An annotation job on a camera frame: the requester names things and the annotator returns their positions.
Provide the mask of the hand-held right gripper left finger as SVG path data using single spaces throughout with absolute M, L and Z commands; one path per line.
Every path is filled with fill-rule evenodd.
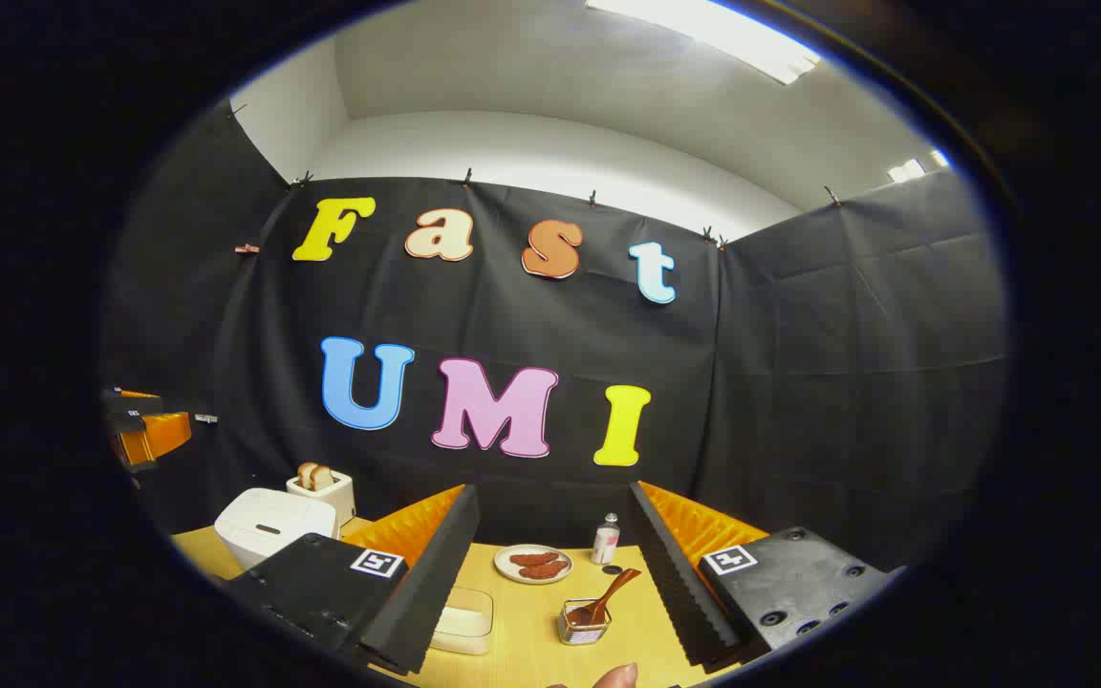
M 478 523 L 477 489 L 456 485 L 349 540 L 299 535 L 226 592 L 337 660 L 418 674 Z

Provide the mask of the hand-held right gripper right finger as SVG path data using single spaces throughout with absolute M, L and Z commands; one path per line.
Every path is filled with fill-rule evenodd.
M 798 645 L 893 585 L 806 527 L 764 532 L 645 481 L 629 484 L 629 529 L 682 649 L 704 670 Z

